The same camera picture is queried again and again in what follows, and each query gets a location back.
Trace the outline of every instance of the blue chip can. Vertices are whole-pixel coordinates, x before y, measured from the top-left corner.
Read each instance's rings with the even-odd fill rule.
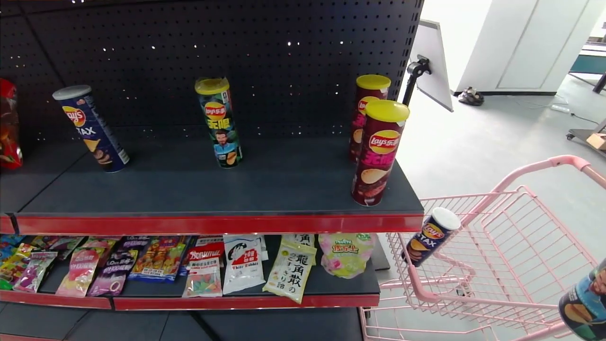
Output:
[[[421,231],[415,233],[406,246],[412,264],[415,267],[420,266],[460,227],[461,221],[456,214],[446,208],[432,209],[430,216],[423,222]]]
[[[121,171],[129,157],[100,116],[87,85],[70,86],[53,93],[63,111],[76,126],[78,134],[104,171]]]

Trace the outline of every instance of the white wall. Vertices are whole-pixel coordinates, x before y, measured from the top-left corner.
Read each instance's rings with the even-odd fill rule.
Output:
[[[442,27],[453,91],[555,92],[606,0],[425,0]]]
[[[425,0],[421,19],[440,23],[451,89],[463,76],[489,6],[490,0]]]

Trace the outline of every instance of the red chip can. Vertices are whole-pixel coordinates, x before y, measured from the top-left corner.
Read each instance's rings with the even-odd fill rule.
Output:
[[[362,130],[366,122],[366,104],[387,98],[391,80],[381,75],[362,75],[356,79],[356,107],[351,121],[349,159],[356,162],[360,156]]]
[[[390,100],[369,102],[365,110],[366,124],[351,196],[360,205],[374,206],[383,197],[410,111],[404,104]]]

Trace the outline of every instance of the snack bag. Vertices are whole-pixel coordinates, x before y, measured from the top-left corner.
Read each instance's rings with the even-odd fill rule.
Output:
[[[112,248],[122,237],[89,237],[88,240],[82,245],[83,248],[103,248],[105,251],[99,258],[99,267],[103,267],[105,262],[112,253]]]
[[[13,245],[13,246],[17,246],[19,245],[19,243],[21,242],[21,240],[23,240],[23,238],[25,238],[24,235],[18,235],[18,234],[3,234],[0,235],[0,244],[8,244],[8,245]]]
[[[218,258],[209,258],[192,266],[183,297],[220,297],[221,270]]]
[[[32,246],[36,246],[37,248],[48,250],[53,244],[55,244],[59,239],[61,239],[58,235],[37,235],[34,240],[32,240]]]
[[[273,264],[263,291],[288,297],[301,304],[305,284],[311,271],[311,261],[316,258],[316,248],[282,240],[278,257]]]
[[[7,259],[15,254],[17,248],[8,243],[0,244],[0,265],[2,265]]]
[[[223,236],[200,236],[185,253],[185,258],[179,267],[179,275],[187,275],[193,266],[199,266],[200,262],[208,258],[218,258],[219,266],[222,264],[222,256],[225,251]]]
[[[57,251],[59,253],[57,255],[58,260],[65,260],[70,256],[72,251],[78,247],[78,244],[80,244],[83,239],[84,237],[61,236],[59,240],[53,243],[49,250]]]
[[[314,234],[283,234],[282,240],[288,241],[294,244],[303,244],[315,248],[316,246],[316,235]],[[311,260],[311,265],[316,264],[316,257]]]
[[[57,289],[56,295],[69,297],[84,297],[88,287],[93,281],[99,254],[103,254],[102,248],[78,248],[74,250],[70,260],[70,270],[63,277],[63,281]]]
[[[373,253],[375,234],[337,233],[319,234],[322,266],[331,275],[352,279],[364,272]]]
[[[34,247],[21,244],[17,251],[0,265],[0,289],[11,290],[15,282],[23,275],[30,261],[30,254]]]
[[[227,264],[223,293],[229,294],[263,284],[261,238],[257,235],[226,235],[224,238]]]
[[[44,279],[46,270],[56,257],[57,252],[54,251],[32,252],[30,263],[27,265],[23,275],[13,285],[13,290],[37,292],[42,279]]]
[[[135,265],[137,250],[114,252],[105,263],[103,270],[95,279],[88,296],[99,296],[109,293],[112,296],[120,295],[126,276]]]
[[[152,237],[128,279],[173,282],[188,241],[186,236]]]
[[[147,235],[129,235],[128,237],[124,237],[122,243],[118,247],[118,251],[125,252],[135,250],[138,254],[141,254],[150,239],[151,238]]]
[[[0,78],[0,166],[15,169],[22,165],[17,88],[13,83]]]

